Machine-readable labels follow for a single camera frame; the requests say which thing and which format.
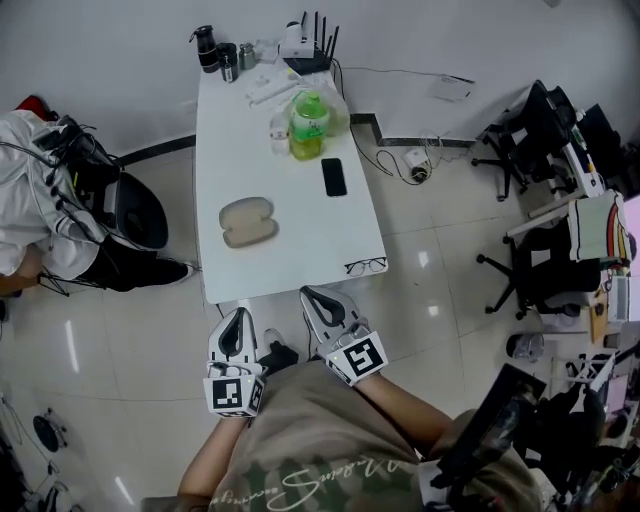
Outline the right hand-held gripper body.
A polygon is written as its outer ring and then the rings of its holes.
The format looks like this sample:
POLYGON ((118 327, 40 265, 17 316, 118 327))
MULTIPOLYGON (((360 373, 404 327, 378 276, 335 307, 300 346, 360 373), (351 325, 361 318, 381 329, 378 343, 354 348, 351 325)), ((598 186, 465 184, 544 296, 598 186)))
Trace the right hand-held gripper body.
POLYGON ((365 322, 353 324, 333 342, 320 344, 317 354, 350 387, 389 363, 378 333, 365 322))

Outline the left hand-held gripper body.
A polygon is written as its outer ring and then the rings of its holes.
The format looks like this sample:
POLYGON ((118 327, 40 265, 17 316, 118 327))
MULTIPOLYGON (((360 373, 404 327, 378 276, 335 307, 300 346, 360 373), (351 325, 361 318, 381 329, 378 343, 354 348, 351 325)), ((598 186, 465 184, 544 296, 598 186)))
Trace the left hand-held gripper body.
POLYGON ((262 375, 257 362, 208 361, 203 386, 209 412, 223 418, 255 417, 265 390, 262 375))

